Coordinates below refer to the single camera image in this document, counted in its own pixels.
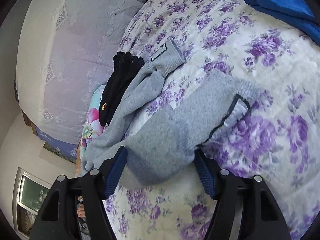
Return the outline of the grey fleece pants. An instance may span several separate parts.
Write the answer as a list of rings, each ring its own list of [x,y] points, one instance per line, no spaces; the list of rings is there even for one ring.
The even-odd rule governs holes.
[[[166,103],[135,135],[125,137],[135,112],[160,94],[165,78],[182,64],[184,56],[174,41],[161,45],[128,86],[109,126],[87,146],[83,173],[99,168],[124,146],[123,184],[162,183],[191,164],[197,147],[229,131],[258,99],[256,85],[215,69],[177,107]]]

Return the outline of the folded floral turquoise blanket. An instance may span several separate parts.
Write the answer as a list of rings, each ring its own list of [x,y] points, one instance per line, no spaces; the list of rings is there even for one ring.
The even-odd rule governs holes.
[[[80,160],[83,159],[88,144],[104,131],[104,126],[101,126],[99,121],[100,102],[104,88],[105,85],[100,85],[92,95],[81,135]]]

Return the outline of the folded black pants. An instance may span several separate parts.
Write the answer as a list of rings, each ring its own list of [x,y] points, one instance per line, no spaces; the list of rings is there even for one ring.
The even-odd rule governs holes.
[[[101,126],[110,124],[129,84],[144,65],[141,57],[133,56],[128,51],[117,52],[113,57],[113,62],[114,70],[103,90],[99,107]]]

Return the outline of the blue clothes pile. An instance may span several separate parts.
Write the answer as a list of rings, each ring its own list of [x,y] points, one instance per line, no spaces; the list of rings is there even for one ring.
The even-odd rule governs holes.
[[[244,0],[259,12],[271,15],[304,32],[319,44],[319,0]]]

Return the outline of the window with white frame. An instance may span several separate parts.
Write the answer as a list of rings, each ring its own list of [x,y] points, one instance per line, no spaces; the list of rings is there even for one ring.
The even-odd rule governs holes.
[[[19,167],[13,197],[14,229],[22,239],[29,239],[32,227],[51,185]]]

